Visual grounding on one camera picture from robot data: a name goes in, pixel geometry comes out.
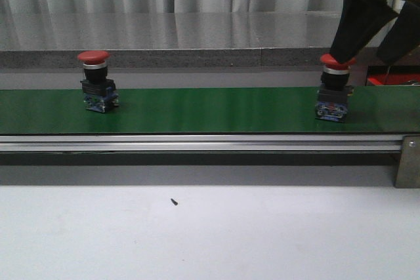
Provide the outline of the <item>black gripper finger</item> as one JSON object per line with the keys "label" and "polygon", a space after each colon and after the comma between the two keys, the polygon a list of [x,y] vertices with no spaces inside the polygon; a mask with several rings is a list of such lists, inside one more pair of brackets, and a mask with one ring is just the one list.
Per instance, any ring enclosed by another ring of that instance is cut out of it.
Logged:
{"label": "black gripper finger", "polygon": [[343,0],[339,27],[330,55],[340,64],[349,62],[391,20],[397,17],[388,0]]}
{"label": "black gripper finger", "polygon": [[393,27],[379,48],[377,57],[392,65],[419,46],[419,5],[406,1]]}

